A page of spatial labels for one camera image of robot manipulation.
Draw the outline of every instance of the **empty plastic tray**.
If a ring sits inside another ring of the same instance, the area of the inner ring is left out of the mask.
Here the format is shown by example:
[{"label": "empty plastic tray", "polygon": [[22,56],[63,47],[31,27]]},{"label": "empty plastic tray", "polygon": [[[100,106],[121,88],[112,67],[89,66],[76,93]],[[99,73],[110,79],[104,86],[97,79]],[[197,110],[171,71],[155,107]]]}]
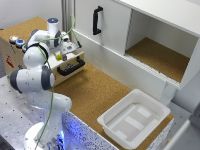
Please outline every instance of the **empty plastic tray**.
[{"label": "empty plastic tray", "polygon": [[135,149],[169,113],[169,108],[135,89],[97,120],[105,133],[118,144],[126,149]]}]

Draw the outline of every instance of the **yellow object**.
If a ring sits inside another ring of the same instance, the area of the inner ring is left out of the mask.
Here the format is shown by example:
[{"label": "yellow object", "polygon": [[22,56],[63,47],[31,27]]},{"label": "yellow object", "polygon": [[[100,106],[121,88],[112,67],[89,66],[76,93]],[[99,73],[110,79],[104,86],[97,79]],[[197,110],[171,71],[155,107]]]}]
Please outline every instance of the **yellow object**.
[{"label": "yellow object", "polygon": [[56,59],[57,59],[57,61],[60,61],[60,60],[62,60],[62,56],[60,54],[57,54]]}]

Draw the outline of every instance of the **cork surface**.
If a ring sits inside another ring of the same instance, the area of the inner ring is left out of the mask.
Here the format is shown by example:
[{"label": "cork surface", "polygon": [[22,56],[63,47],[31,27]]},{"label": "cork surface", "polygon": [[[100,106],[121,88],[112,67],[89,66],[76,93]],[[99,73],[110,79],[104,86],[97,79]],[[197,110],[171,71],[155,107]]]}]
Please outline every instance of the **cork surface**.
[{"label": "cork surface", "polygon": [[27,42],[31,32],[34,29],[47,30],[47,22],[40,17],[35,17],[12,27],[1,30],[0,37],[9,42],[11,35],[17,35],[19,39],[23,39],[25,42]]},{"label": "cork surface", "polygon": [[[86,63],[83,71],[56,86],[55,92],[69,96],[72,99],[70,111],[123,150],[105,134],[97,118],[131,92],[131,89]],[[173,115],[169,115],[137,150],[145,150],[173,118]]]},{"label": "cork surface", "polygon": [[149,38],[143,39],[126,53],[178,82],[181,82],[190,60]]}]

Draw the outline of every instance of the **green cable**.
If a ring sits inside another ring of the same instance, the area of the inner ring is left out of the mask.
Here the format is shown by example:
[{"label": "green cable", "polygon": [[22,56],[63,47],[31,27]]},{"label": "green cable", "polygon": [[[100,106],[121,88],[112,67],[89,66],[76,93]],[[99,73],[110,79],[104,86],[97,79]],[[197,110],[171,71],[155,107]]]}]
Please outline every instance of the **green cable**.
[{"label": "green cable", "polygon": [[[44,41],[49,41],[49,40],[57,40],[57,39],[59,39],[59,38],[62,38],[62,37],[64,37],[64,36],[66,36],[66,35],[69,34],[71,31],[73,32],[73,28],[74,28],[74,26],[75,26],[75,17],[74,17],[73,15],[71,15],[70,17],[73,17],[73,18],[74,18],[74,23],[73,23],[71,29],[70,29],[65,35],[60,36],[60,37],[57,37],[57,38],[53,38],[53,39],[41,40],[41,41],[39,41],[39,43],[44,42]],[[38,46],[38,48],[39,48],[39,50],[41,51],[41,53],[42,53],[42,55],[44,56],[44,58],[46,59],[49,68],[51,69],[51,66],[50,66],[50,64],[49,64],[49,62],[48,62],[48,60],[47,60],[47,58],[46,58],[46,55],[44,54],[44,52],[42,51],[42,49],[41,49],[39,46]],[[44,125],[44,129],[42,130],[42,133],[41,133],[41,135],[40,135],[40,138],[39,138],[38,141],[37,141],[35,150],[37,149],[37,146],[38,146],[38,144],[39,144],[39,142],[40,142],[40,140],[41,140],[41,138],[42,138],[42,135],[43,135],[43,133],[44,133],[44,131],[45,131],[45,129],[46,129],[46,126],[47,126],[48,121],[49,121],[50,116],[51,116],[52,107],[53,107],[54,86],[52,87],[51,91],[52,91],[52,95],[51,95],[51,107],[50,107],[49,116],[48,116],[47,121],[46,121],[46,123],[45,123],[45,125]]]}]

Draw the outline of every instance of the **cabinet handle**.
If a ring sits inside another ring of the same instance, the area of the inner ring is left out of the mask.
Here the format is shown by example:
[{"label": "cabinet handle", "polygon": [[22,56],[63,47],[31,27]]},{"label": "cabinet handle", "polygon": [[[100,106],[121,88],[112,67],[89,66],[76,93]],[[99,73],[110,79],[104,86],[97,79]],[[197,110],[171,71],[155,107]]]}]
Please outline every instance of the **cabinet handle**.
[{"label": "cabinet handle", "polygon": [[98,24],[98,12],[102,11],[103,8],[101,6],[98,6],[97,9],[94,10],[93,14],[93,35],[97,35],[101,33],[101,30],[97,28]]},{"label": "cabinet handle", "polygon": [[79,69],[79,68],[81,68],[81,67],[83,67],[83,66],[85,65],[85,62],[84,62],[82,59],[80,59],[79,56],[77,57],[77,61],[79,62],[78,65],[76,65],[76,66],[74,66],[74,67],[72,67],[72,68],[69,68],[69,69],[67,69],[67,70],[65,70],[65,71],[61,70],[60,67],[58,67],[58,68],[57,68],[58,73],[59,73],[60,75],[62,75],[62,76],[67,76],[67,75],[69,75],[70,73],[76,71],[77,69]]}]

